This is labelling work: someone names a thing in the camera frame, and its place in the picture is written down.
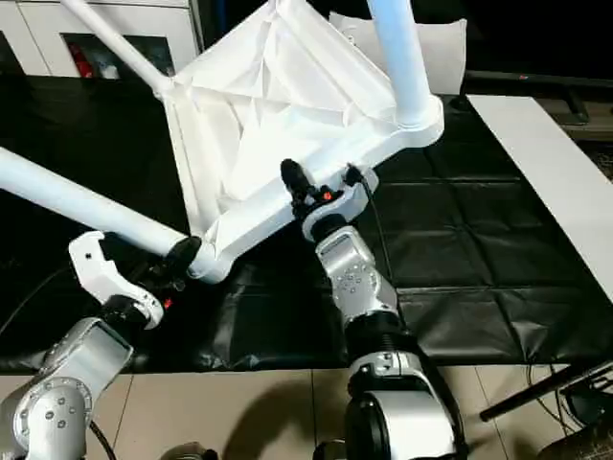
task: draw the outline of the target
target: black stand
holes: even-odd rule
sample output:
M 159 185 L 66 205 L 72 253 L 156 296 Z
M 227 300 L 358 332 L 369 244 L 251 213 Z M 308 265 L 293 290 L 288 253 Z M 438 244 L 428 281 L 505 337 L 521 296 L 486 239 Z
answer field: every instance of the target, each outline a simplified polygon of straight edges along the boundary
M 590 122 L 590 115 L 587 113 L 587 109 L 583 104 L 583 101 L 579 95 L 569 87 L 562 88 L 562 98 L 568 105 L 571 113 L 554 114 L 552 118 L 556 120 L 559 125 L 566 125 L 568 127 L 582 127 Z
M 573 364 L 566 369 L 556 372 L 545 380 L 536 383 L 519 393 L 493 405 L 492 407 L 484 410 L 479 414 L 479 417 L 484 422 L 488 422 L 491 419 L 495 419 L 501 415 L 504 415 L 517 407 L 521 407 L 524 404 L 531 403 L 537 398 L 541 398 L 552 391 L 559 390 L 565 386 L 568 386 L 576 381 L 579 381 L 585 377 L 588 377 L 593 372 L 599 371 L 602 368 L 610 365 L 611 361 L 599 362 L 597 364 Z

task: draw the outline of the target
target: table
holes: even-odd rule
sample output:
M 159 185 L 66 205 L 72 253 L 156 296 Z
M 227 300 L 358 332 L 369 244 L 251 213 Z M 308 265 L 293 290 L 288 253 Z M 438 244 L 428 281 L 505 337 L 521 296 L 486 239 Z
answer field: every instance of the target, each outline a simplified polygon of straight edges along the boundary
M 145 88 L 0 80 L 0 100 L 3 147 L 187 231 L 164 112 Z M 602 246 L 610 215 L 588 184 L 610 188 L 532 100 L 470 101 L 477 110 L 466 98 L 446 99 L 442 140 L 377 169 L 375 199 L 407 323 L 441 365 L 610 358 L 611 278 L 599 250 L 610 247 Z M 7 193 L 0 209 L 1 328 L 28 292 L 65 266 L 67 244 L 84 227 Z M 371 212 L 356 225 L 380 258 Z M 114 257 L 127 269 L 145 255 L 118 244 Z M 0 372 L 33 372 L 41 352 L 96 310 L 71 272 L 60 272 L 0 334 Z M 136 346 L 127 372 L 346 364 L 328 282 L 295 225 L 242 257 L 222 284 L 190 283 Z

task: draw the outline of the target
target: red object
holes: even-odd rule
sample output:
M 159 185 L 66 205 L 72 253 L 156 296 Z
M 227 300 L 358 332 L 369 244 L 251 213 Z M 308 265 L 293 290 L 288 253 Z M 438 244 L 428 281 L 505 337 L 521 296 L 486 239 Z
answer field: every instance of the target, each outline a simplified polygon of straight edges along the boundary
M 84 79 L 93 79 L 94 69 L 85 58 L 85 55 L 83 54 L 83 51 L 80 50 L 79 46 L 75 45 L 74 43 L 71 43 L 70 45 L 68 45 L 68 50 L 73 57 L 75 65 L 77 65 L 79 75 L 81 75 L 81 77 Z

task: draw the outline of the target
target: white plastic frame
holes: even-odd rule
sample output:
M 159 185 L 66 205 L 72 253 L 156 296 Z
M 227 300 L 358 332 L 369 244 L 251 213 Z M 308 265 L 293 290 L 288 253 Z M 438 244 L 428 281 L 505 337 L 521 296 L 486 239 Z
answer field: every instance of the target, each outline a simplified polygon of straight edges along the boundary
M 231 106 L 228 101 L 237 98 L 237 90 L 227 86 L 228 76 L 241 81 L 245 68 L 253 67 L 250 43 L 261 31 L 279 30 L 273 36 L 276 49 L 282 49 L 277 42 L 287 39 L 298 44 L 296 49 L 304 57 L 305 67 L 298 71 L 292 67 L 292 54 L 282 57 L 284 64 L 289 64 L 285 73 L 282 70 L 279 74 L 282 78 L 287 81 L 291 77 L 289 69 L 300 81 L 300 74 L 310 66 L 310 75 L 320 80 L 289 82 L 291 97 L 282 101 L 296 113 L 295 123 L 287 128 L 289 136 L 300 132 L 312 117 L 321 116 L 336 124 L 334 132 L 338 133 L 331 140 L 316 143 L 319 147 L 294 158 L 315 183 L 339 187 L 348 163 L 366 171 L 399 150 L 430 145 L 443 133 L 443 106 L 430 94 L 409 0 L 369 0 L 389 79 L 306 0 L 269 0 L 174 78 L 158 72 L 83 0 L 62 3 L 129 65 L 164 105 L 191 232 L 204 241 L 191 273 L 203 281 L 222 280 L 238 256 L 293 219 L 290 196 L 274 161 L 273 168 L 260 169 L 254 177 L 244 174 L 242 180 L 253 179 L 245 187 L 238 181 L 233 189 L 231 181 L 222 180 L 228 150 L 220 146 L 229 134 L 215 125 L 215 110 L 219 101 Z M 274 67 L 280 61 L 273 59 L 268 64 Z M 308 106 L 317 100 L 318 90 L 325 90 L 323 83 L 332 88 L 324 104 L 338 94 L 345 102 L 340 104 L 341 110 L 335 109 L 335 101 L 329 102 L 331 108 Z M 252 103 L 255 100 L 270 103 L 265 94 L 252 94 L 253 86 L 241 87 L 238 97 L 245 91 L 251 98 L 250 106 L 257 106 Z M 249 161 L 266 160 L 267 152 L 254 154 L 264 156 Z M 2 148 L 0 187 L 90 227 L 115 232 L 159 255 L 166 255 L 185 237 Z M 353 208 L 356 213 L 363 209 Z

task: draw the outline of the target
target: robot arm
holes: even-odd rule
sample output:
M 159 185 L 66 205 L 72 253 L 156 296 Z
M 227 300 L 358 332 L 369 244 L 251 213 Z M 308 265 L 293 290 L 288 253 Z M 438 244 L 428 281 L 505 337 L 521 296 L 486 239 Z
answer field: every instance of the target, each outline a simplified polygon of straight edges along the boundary
M 185 268 L 199 239 L 177 244 L 166 260 L 144 270 L 135 285 L 105 259 L 101 232 L 69 245 L 79 282 L 102 304 L 100 317 L 79 321 L 45 356 L 36 376 L 0 405 L 0 458 L 78 460 L 85 455 L 85 430 L 102 391 L 129 362 L 132 334 L 157 326 L 164 308 L 149 287 L 175 286 L 167 273 Z
M 454 418 L 458 413 L 453 397 L 408 333 L 395 289 L 376 269 L 375 257 L 359 233 L 348 225 L 366 206 L 363 181 L 375 182 L 373 175 L 362 176 L 350 167 L 339 190 L 317 189 L 297 163 L 282 163 L 294 215 L 316 244 L 343 319 L 352 396 L 345 421 L 347 459 L 463 455 L 464 434 Z

